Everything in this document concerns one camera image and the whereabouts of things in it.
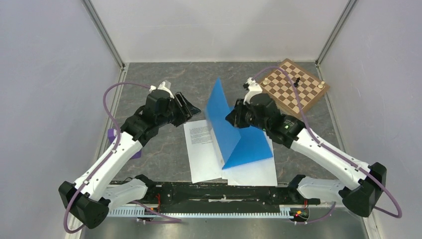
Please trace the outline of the blue file folder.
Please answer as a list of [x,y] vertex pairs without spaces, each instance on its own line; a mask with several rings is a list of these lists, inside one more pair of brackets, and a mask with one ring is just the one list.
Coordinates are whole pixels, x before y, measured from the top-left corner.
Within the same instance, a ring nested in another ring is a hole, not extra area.
[[225,117],[231,112],[218,78],[205,109],[214,150],[222,169],[272,158],[272,146],[264,132],[255,128],[235,128]]

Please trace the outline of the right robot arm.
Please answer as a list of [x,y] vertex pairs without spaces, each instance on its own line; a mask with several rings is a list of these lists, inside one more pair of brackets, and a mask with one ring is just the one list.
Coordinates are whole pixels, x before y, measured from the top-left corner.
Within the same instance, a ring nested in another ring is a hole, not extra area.
[[318,183],[310,177],[296,177],[297,184],[287,190],[293,203],[305,198],[332,196],[354,214],[368,217],[385,191],[387,169],[384,165],[379,162],[369,165],[324,142],[303,121],[281,113],[267,94],[259,93],[248,103],[238,99],[225,119],[236,128],[253,126],[265,131],[273,142],[307,156],[337,177],[330,189],[328,181]]

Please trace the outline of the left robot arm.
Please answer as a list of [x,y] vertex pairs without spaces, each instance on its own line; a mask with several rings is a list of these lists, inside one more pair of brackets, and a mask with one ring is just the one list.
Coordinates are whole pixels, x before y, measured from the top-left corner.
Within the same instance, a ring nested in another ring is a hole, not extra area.
[[153,90],[145,105],[128,117],[117,137],[95,164],[75,182],[63,182],[59,194],[66,208],[84,226],[99,226],[114,210],[132,201],[151,203],[156,190],[138,178],[109,189],[108,185],[126,162],[158,134],[161,127],[178,127],[201,110],[193,106],[180,92]]

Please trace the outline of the printed white paper sheet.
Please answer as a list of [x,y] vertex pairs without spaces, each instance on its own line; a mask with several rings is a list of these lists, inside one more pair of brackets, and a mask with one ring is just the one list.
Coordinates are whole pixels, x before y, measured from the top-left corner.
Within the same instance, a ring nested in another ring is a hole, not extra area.
[[193,183],[222,179],[223,159],[215,147],[213,133],[206,120],[184,124],[191,181]]

